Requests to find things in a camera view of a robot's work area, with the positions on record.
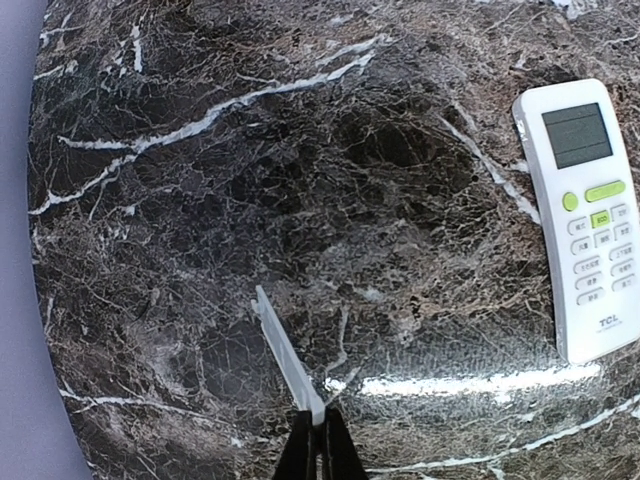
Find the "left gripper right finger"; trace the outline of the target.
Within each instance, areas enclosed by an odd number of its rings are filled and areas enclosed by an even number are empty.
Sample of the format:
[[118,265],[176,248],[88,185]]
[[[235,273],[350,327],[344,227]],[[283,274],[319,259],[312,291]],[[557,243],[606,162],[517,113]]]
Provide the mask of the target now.
[[321,427],[320,453],[322,478],[328,480],[367,480],[345,421],[336,408],[327,408]]

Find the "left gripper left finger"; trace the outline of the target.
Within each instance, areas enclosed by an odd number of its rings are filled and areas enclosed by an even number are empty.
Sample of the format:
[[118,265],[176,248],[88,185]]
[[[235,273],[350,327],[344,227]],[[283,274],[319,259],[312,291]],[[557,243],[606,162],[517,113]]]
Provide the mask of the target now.
[[317,432],[310,411],[299,411],[277,463],[273,480],[315,480]]

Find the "white battery cover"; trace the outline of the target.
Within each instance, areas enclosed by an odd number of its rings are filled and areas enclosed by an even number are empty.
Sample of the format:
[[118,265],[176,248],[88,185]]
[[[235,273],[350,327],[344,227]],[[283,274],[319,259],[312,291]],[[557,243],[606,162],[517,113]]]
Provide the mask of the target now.
[[252,308],[261,321],[261,329],[299,411],[308,411],[314,427],[325,420],[325,403],[313,387],[269,298],[261,285],[256,286]]

